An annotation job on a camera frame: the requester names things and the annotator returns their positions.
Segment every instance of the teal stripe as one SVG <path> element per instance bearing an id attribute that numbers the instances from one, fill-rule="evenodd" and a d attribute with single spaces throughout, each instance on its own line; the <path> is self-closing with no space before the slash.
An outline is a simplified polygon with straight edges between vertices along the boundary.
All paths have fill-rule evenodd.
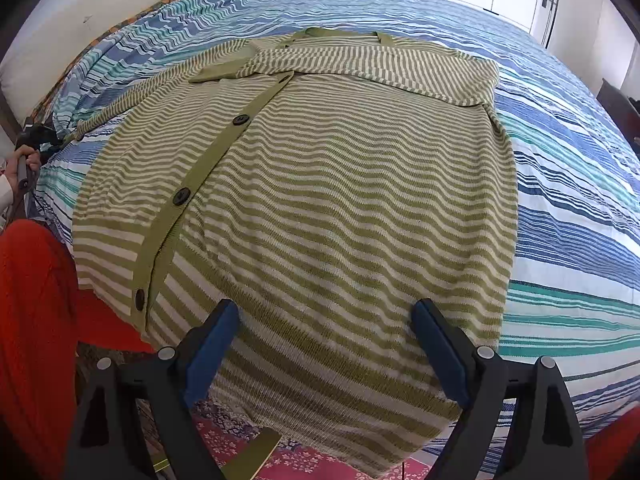
<path id="1" fill-rule="evenodd" d="M 591 294 L 561 290 L 532 283 L 511 280 L 507 291 L 507 300 L 529 304 L 548 304 L 559 308 L 593 308 L 598 311 L 635 317 L 640 306 L 612 298 L 600 298 Z"/>
<path id="2" fill-rule="evenodd" d="M 54 194 L 69 208 L 75 207 L 84 175 L 63 168 L 49 168 L 47 171 L 43 168 L 42 171 L 43 174 L 36 187 L 37 191 Z"/>
<path id="3" fill-rule="evenodd" d="M 540 357 L 541 355 L 551 354 L 554 357 L 580 357 L 594 354 L 606 354 L 609 352 L 616 352 L 619 350 L 628 350 L 629 348 L 640 348 L 640 342 L 636 341 L 635 344 L 630 342 L 620 342 L 597 346 L 573 346 L 573 347 L 561 347 L 561 346 L 524 346 L 517 345 L 517 341 L 512 344 L 504 344 L 502 341 L 498 347 L 498 353 L 502 357 Z"/>
<path id="4" fill-rule="evenodd" d="M 589 312 L 594 312 L 596 316 L 601 316 L 602 313 L 611 314 L 612 316 L 622 316 L 629 319 L 640 319 L 640 310 L 632 309 L 632 308 L 619 308 L 619 306 L 604 306 L 597 305 L 591 303 L 585 303 L 583 301 L 575 300 L 575 301 L 554 301 L 552 298 L 548 296 L 519 296 L 517 294 L 509 295 L 508 300 L 514 301 L 515 303 L 522 304 L 530 304 L 537 305 L 542 307 L 551 307 L 551 308 L 580 308 L 581 310 L 587 310 Z"/>
<path id="5" fill-rule="evenodd" d="M 531 144 L 538 150 L 545 152 L 550 158 L 564 162 L 575 171 L 578 171 L 586 180 L 597 184 L 601 190 L 609 191 L 629 211 L 640 212 L 638 199 L 634 194 L 630 193 L 617 180 L 603 173 L 596 166 L 586 163 L 574 152 L 561 146 L 557 139 L 520 122 L 513 116 L 498 112 L 498 117 L 512 139 L 519 139 L 522 142 Z"/>
<path id="6" fill-rule="evenodd" d="M 539 337 L 539 336 L 535 336 L 535 335 L 526 335 L 526 336 L 519 336 L 519 335 L 505 335 L 503 337 L 503 342 L 505 344 L 508 344 L 510 342 L 514 342 L 514 341 L 528 341 L 530 343 L 540 343 L 541 345 L 547 345 L 547 346 L 559 346 L 559 345 L 567 345 L 567 346 L 573 346 L 573 345 L 579 345 L 579 344 L 586 344 L 586 345 L 592 345 L 592 346 L 597 346 L 599 344 L 602 343 L 613 343 L 613 342 L 623 342 L 623 341 L 638 341 L 640 343 L 640 333 L 633 333 L 633 334 L 626 334 L 626 335 L 621 335 L 620 337 L 613 337 L 613 338 L 607 338 L 607 339 L 581 339 L 581 338 L 554 338 L 554 337 Z"/>
<path id="7" fill-rule="evenodd" d="M 567 328 L 583 328 L 599 330 L 638 330 L 640 325 L 628 325 L 623 323 L 613 323 L 604 319 L 593 319 L 589 317 L 573 316 L 525 316 L 521 314 L 504 314 L 503 322 L 517 323 L 529 326 L 564 326 Z"/>

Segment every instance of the dark brown button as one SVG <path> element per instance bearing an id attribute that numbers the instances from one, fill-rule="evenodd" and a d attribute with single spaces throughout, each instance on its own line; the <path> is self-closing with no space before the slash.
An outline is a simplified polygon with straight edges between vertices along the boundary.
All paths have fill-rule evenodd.
<path id="1" fill-rule="evenodd" d="M 145 291 L 139 288 L 136 291 L 136 309 L 139 312 L 142 312 L 142 309 L 145 307 Z"/>
<path id="2" fill-rule="evenodd" d="M 244 124 L 249 120 L 249 116 L 247 114 L 240 114 L 234 117 L 232 123 L 234 126 L 240 126 L 240 124 Z"/>
<path id="3" fill-rule="evenodd" d="M 191 190 L 188 187 L 183 187 L 174 195 L 174 205 L 182 205 L 187 202 L 187 199 L 191 195 Z"/>

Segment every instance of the blue gripper pad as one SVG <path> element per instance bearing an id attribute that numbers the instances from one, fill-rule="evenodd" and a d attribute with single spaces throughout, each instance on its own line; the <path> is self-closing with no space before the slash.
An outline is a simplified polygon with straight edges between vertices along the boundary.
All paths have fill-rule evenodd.
<path id="1" fill-rule="evenodd" d="M 411 321 L 418 343 L 436 372 L 444 394 L 448 399 L 455 400 L 463 410 L 466 409 L 471 399 L 466 389 L 465 367 L 422 300 L 411 310 Z"/>
<path id="2" fill-rule="evenodd" d="M 225 351 L 234 340 L 239 325 L 238 307 L 235 303 L 229 302 L 187 368 L 187 384 L 183 395 L 187 406 L 191 407 L 207 396 Z"/>

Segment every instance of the human hand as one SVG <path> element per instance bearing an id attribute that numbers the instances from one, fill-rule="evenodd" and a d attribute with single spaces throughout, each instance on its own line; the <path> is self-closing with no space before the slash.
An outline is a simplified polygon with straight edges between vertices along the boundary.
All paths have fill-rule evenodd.
<path id="1" fill-rule="evenodd" d="M 37 173 L 40 169 L 40 152 L 26 144 L 20 146 L 20 148 L 7 157 L 4 176 L 14 192 L 14 197 L 18 196 L 18 160 L 22 156 L 27 157 L 27 167 L 31 168 L 31 171 Z"/>

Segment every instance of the blue and white striped blanket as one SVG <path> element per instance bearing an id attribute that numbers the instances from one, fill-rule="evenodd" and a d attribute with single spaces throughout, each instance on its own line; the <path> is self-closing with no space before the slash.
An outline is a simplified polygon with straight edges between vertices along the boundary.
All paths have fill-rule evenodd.
<path id="1" fill-rule="evenodd" d="M 57 129 L 73 129 L 130 85 L 231 38 L 320 26 L 412 36 L 495 60 L 495 107 L 518 170 L 518 245 L 503 357 L 553 356 L 585 436 L 640 400 L 640 166 L 580 80 L 526 33 L 444 0 L 177 0 L 103 40 L 66 78 Z M 123 116 L 42 169 L 41 214 L 71 248 L 82 180 Z M 495 469 L 505 403 L 484 470 Z M 438 452 L 444 438 L 425 447 Z"/>

